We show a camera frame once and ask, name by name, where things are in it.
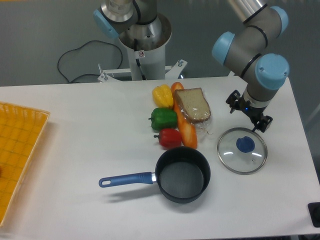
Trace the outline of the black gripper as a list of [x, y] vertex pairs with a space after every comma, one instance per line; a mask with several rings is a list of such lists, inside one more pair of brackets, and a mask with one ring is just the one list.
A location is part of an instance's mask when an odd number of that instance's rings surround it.
[[230, 107], [230, 114], [234, 111], [241, 111], [249, 117], [251, 123], [254, 125], [252, 132], [260, 131], [264, 133], [273, 121], [273, 118], [264, 115], [264, 110], [267, 106], [256, 106], [253, 101], [245, 99], [238, 90], [234, 90], [226, 99], [226, 104]]

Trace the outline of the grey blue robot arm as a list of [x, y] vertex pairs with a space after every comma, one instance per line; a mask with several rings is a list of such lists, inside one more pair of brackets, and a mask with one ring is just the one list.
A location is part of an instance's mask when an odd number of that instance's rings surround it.
[[[231, 111], [250, 118], [255, 130], [264, 132], [272, 122], [264, 110], [284, 84], [290, 67], [278, 54], [262, 54], [269, 43], [288, 26], [288, 15], [265, 0], [231, 0], [229, 5], [244, 25], [240, 34], [223, 33], [211, 54], [221, 65], [243, 79], [243, 93], [233, 92], [226, 100]], [[133, 80], [162, 80], [165, 46], [172, 35], [169, 20], [158, 13], [154, 0], [105, 0], [93, 12], [100, 30], [126, 47]]]

